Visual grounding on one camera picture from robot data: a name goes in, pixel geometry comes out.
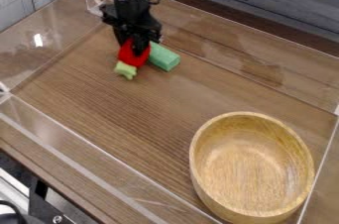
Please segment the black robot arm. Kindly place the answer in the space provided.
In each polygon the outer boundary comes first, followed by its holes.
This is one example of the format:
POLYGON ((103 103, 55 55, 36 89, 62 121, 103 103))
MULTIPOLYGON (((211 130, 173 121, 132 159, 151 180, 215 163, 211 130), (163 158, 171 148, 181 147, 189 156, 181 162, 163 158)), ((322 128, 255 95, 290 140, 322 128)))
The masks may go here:
POLYGON ((142 56, 150 42, 158 43, 162 37, 162 24, 151 14, 151 6, 158 3, 151 0, 112 0, 111 4, 99 7, 102 20, 112 26, 119 44, 131 40, 136 56, 142 56))

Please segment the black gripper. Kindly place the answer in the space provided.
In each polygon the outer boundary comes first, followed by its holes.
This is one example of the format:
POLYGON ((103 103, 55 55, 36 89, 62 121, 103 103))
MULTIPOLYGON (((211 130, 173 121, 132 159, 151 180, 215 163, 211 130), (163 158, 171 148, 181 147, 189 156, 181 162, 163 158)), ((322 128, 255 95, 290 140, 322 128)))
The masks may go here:
POLYGON ((102 20, 112 26, 119 45, 123 46, 132 36, 132 51, 142 56, 150 41, 159 43, 162 24, 151 15, 151 0, 115 0, 100 7, 102 20))

